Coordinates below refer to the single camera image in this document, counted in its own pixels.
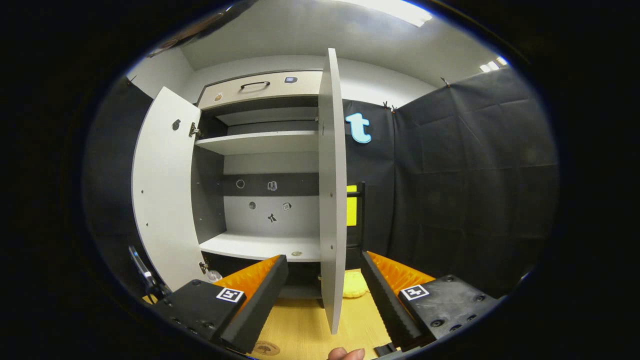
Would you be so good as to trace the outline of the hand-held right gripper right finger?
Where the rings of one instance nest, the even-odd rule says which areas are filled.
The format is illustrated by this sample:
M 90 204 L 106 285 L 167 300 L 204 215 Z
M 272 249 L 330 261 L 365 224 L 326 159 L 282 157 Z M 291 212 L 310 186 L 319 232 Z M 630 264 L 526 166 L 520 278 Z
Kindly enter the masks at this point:
M 395 348 L 409 351 L 468 328 L 499 303 L 456 275 L 439 278 L 372 251 L 361 273 Z

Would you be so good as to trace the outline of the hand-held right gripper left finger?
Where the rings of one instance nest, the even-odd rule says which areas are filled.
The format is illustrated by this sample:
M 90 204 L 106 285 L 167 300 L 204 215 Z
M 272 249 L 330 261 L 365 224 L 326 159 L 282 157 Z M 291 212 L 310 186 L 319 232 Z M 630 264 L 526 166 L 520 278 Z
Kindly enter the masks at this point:
M 166 322 L 216 346 L 249 354 L 288 278 L 284 254 L 210 283 L 193 279 L 151 306 Z

